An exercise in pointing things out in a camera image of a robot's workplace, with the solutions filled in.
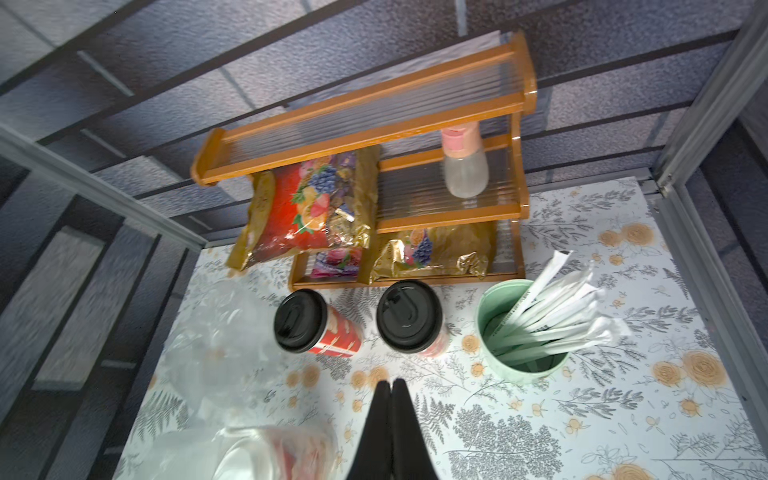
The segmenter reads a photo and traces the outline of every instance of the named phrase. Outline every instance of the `spice rack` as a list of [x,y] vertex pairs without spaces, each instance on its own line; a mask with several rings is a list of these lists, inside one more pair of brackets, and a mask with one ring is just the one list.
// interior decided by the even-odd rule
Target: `spice rack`
[[[431,284],[525,278],[519,220],[528,217],[520,119],[535,111],[536,78],[522,33],[500,45],[295,111],[225,131],[213,129],[195,157],[201,186],[314,158],[382,144],[444,127],[509,116],[509,132],[483,140],[491,181],[472,199],[453,197],[440,171],[442,149],[379,162],[377,233],[508,221],[507,257],[484,279],[472,275],[414,277]],[[373,254],[370,250],[365,255]],[[354,277],[311,279],[313,255],[294,257],[288,286],[326,289],[388,286]]]
[[199,185],[444,127],[530,114],[536,77],[521,33],[510,43],[233,130],[214,128],[194,159]]

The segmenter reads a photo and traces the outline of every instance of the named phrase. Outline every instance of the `disposable coffee cup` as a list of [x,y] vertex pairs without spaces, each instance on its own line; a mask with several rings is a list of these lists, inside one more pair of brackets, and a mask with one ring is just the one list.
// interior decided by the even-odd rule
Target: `disposable coffee cup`
[[376,309],[376,326],[384,343],[402,353],[433,358],[450,343],[440,300],[418,280],[400,280],[384,292]]
[[291,353],[350,357],[360,350],[362,331],[315,290],[291,293],[275,312],[277,344]]

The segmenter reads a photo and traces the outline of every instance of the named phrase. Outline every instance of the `clear plastic bag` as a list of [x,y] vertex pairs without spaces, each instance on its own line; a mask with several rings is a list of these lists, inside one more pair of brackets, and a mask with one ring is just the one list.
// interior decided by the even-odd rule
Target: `clear plastic bag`
[[161,374],[205,425],[246,426],[287,370],[276,308],[239,283],[215,283],[168,336]]
[[293,425],[169,432],[157,437],[135,478],[325,480],[336,460],[329,433]]

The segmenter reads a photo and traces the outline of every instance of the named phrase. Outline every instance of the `gold foil snack bag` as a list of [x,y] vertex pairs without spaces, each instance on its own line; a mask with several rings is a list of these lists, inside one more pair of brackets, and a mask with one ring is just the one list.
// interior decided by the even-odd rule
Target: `gold foil snack bag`
[[367,277],[369,282],[383,277],[434,275],[470,274],[483,278],[493,261],[495,247],[495,222],[378,235],[374,252],[379,254],[372,264],[363,263],[362,278]]

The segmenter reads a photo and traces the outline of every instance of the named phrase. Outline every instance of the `snack package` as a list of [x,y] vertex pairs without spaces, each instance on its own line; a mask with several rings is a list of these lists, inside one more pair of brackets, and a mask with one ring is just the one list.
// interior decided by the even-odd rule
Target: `snack package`
[[382,277],[466,275],[485,277],[496,249],[496,222],[419,228],[378,235],[363,264],[369,282]]
[[360,271],[362,248],[334,248],[315,257],[310,278],[357,276]]
[[251,175],[249,220],[227,265],[235,270],[306,251],[367,248],[373,232],[379,146]]

